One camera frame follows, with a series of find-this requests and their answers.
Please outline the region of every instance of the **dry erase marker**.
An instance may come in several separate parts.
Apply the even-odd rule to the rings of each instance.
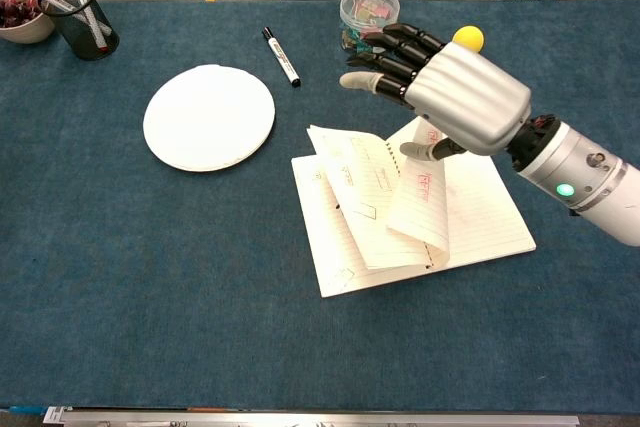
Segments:
[[[289,59],[285,55],[284,50],[282,50],[282,47],[280,47],[280,44],[273,36],[273,32],[271,32],[271,29],[269,27],[265,27],[264,29],[262,29],[262,35],[264,35],[264,38],[269,44],[269,47],[271,47],[273,55],[275,55],[276,59],[278,59],[278,62],[280,62],[280,67],[282,67],[284,73],[287,74],[291,85],[293,85],[294,87],[300,87],[300,77],[298,77],[298,74],[293,68],[293,65],[291,65],[291,62],[289,62]]]

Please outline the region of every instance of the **mesh pen holder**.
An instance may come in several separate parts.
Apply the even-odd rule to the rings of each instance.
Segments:
[[[40,7],[77,57],[98,60],[116,50],[120,39],[96,0],[61,1],[67,4],[66,9],[46,1]]]

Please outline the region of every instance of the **notebook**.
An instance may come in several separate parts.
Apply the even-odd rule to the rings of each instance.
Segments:
[[[535,242],[490,157],[400,153],[442,134],[416,118],[386,141],[308,129],[316,155],[292,159],[323,297],[523,253]]]

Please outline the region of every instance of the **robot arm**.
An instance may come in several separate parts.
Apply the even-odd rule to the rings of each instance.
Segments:
[[[453,42],[443,44],[406,24],[385,27],[366,41],[395,53],[360,53],[343,87],[363,89],[406,105],[448,138],[432,146],[404,144],[406,155],[440,160],[466,150],[508,152],[514,169],[620,242],[640,246],[640,171],[553,115],[529,119],[531,91],[485,59]]]

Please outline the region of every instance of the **white plate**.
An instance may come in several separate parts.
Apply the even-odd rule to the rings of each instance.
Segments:
[[[230,167],[266,140],[275,107],[269,89],[244,70],[201,65],[153,96],[144,115],[147,145],[160,160],[191,172]]]

